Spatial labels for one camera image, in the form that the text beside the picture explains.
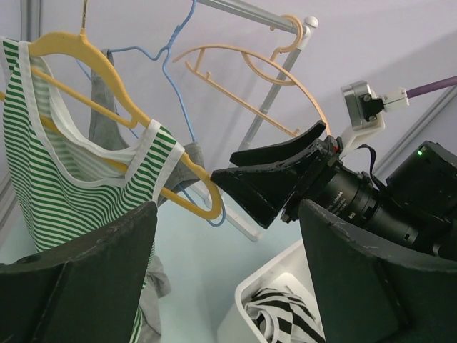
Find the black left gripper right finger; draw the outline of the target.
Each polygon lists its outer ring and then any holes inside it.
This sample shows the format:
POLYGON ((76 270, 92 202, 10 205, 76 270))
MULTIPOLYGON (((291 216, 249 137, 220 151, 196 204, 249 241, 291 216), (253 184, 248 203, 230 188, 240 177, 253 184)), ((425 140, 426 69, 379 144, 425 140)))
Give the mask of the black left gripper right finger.
POLYGON ((327 342, 455 342, 456 263, 303 200, 299 221, 327 342))

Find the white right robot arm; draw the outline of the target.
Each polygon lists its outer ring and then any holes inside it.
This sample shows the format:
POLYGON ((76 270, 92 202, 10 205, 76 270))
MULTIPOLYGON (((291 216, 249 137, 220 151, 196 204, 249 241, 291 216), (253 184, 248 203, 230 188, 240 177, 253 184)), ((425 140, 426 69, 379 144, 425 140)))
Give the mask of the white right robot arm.
POLYGON ((382 182, 346 168, 341 140, 325 129, 318 121, 288 141, 235 152, 211 181, 263 228, 297 221, 308 199, 384 239, 454 260, 456 156, 425 141, 382 182))

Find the grey tank top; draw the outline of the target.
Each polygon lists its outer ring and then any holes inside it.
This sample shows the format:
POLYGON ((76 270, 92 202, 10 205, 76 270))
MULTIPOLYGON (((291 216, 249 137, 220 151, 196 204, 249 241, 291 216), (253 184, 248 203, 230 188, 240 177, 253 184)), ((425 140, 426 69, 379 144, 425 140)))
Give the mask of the grey tank top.
MULTIPOLYGON (((111 111, 116 111, 114 95, 102 78, 92 71, 90 79, 92 101, 111 111)), ((129 148, 119 131, 118 124, 95 110, 91 110, 89 141, 111 151, 129 148)), ((198 180, 199 178, 190 169, 187 169, 182 162, 178 162, 166 180, 165 187, 178 193, 198 180)), ((160 342, 159 299, 171 292, 171 285, 163 264, 154 250, 151 251, 149 258, 145 282, 139 300, 139 312, 134 321, 132 339, 134 342, 160 342)))

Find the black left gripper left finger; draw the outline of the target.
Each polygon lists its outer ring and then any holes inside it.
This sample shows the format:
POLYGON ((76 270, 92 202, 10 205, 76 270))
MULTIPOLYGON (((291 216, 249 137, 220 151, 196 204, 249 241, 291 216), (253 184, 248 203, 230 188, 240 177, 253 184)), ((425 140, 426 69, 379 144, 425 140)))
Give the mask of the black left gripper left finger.
POLYGON ((128 342, 155 236, 146 202, 79 238, 1 265, 2 342, 128 342))

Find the black white striped tank top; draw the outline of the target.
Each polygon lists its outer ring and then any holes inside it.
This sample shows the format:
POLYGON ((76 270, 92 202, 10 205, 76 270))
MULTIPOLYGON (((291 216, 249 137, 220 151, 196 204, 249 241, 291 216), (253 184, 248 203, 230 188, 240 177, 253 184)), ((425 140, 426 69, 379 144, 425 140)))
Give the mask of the black white striped tank top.
POLYGON ((267 342, 325 342, 320 322, 302 297, 265 287, 244 309, 267 342))

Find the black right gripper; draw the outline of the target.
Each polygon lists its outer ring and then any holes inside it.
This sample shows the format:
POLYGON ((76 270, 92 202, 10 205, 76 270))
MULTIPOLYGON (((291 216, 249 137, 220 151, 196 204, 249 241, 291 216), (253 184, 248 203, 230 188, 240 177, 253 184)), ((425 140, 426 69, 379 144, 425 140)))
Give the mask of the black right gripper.
POLYGON ((236 151, 234 167, 217 169, 211 181, 260 227, 267 229, 284 209, 298 219, 299 203, 311 200, 338 218, 403 247, 417 250, 420 225, 405 213, 371 172, 346 168, 337 153, 323 155, 319 120, 288 141, 236 151))

